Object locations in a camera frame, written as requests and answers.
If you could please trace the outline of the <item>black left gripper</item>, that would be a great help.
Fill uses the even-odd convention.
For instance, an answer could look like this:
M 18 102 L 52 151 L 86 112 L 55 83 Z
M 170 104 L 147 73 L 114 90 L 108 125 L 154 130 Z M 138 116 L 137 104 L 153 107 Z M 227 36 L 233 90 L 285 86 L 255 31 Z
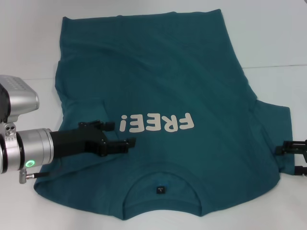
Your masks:
M 80 122 L 76 129 L 50 132 L 53 141 L 53 158 L 63 158 L 80 153 L 93 153 L 98 156 L 128 153 L 134 148 L 136 138 L 107 141 L 104 131 L 113 131 L 114 122 Z

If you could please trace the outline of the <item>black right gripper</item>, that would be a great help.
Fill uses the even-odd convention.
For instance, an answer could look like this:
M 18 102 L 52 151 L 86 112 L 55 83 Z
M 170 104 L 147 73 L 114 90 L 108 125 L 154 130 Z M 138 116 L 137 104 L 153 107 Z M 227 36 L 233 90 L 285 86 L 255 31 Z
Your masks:
M 307 162 L 307 141 L 284 141 L 282 146 L 276 147 L 275 154 L 301 154 Z M 307 167 L 295 166 L 294 175 L 307 176 Z

